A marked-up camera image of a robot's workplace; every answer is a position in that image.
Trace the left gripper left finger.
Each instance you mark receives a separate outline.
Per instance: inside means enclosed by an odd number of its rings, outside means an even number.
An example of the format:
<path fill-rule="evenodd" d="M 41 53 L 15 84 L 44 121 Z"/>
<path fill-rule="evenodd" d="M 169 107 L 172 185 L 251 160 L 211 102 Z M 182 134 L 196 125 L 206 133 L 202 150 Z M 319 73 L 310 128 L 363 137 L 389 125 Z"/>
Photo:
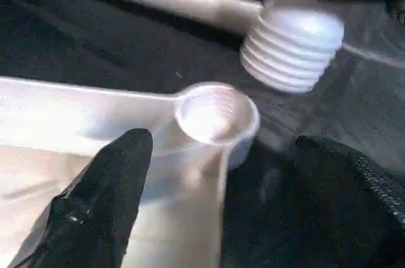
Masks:
<path fill-rule="evenodd" d="M 153 151 L 147 129 L 104 146 L 41 212 L 10 267 L 120 267 Z"/>

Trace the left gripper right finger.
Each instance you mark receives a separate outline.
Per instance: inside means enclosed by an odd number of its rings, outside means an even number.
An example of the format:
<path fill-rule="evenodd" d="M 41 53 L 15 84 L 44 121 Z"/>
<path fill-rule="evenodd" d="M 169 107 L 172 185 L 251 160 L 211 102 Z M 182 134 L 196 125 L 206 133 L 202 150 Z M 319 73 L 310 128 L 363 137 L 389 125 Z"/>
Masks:
<path fill-rule="evenodd" d="M 288 154 L 340 267 L 404 267 L 403 176 L 320 136 L 300 136 Z"/>

